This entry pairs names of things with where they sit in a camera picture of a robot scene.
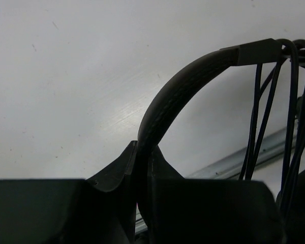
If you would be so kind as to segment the black headset with microphone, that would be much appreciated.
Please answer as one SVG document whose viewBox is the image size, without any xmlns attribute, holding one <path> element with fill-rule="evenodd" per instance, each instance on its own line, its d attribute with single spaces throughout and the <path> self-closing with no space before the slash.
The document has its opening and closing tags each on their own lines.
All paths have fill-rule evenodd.
<svg viewBox="0 0 305 244">
<path fill-rule="evenodd" d="M 289 61 L 290 94 L 281 188 L 273 196 L 286 235 L 285 243 L 305 243 L 305 40 L 265 39 L 223 48 L 190 63 L 174 75 L 148 107 L 138 132 L 138 206 L 149 238 L 148 163 L 151 154 L 188 101 L 229 67 L 256 66 L 254 103 L 245 159 L 238 179 L 252 179 L 272 108 L 282 65 Z"/>
</svg>

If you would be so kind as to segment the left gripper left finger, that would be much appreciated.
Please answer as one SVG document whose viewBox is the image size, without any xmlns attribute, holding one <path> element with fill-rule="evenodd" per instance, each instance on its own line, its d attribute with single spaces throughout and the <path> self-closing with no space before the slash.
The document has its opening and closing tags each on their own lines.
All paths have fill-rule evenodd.
<svg viewBox="0 0 305 244">
<path fill-rule="evenodd" d="M 0 179 L 0 243 L 133 243 L 136 152 L 89 179 Z"/>
</svg>

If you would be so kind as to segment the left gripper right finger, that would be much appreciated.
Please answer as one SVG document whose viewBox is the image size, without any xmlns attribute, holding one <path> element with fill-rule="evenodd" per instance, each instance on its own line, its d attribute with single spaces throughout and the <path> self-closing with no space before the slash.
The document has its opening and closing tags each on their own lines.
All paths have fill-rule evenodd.
<svg viewBox="0 0 305 244">
<path fill-rule="evenodd" d="M 151 243 L 285 243 L 281 217 L 260 181 L 182 177 L 159 149 L 148 163 Z"/>
</svg>

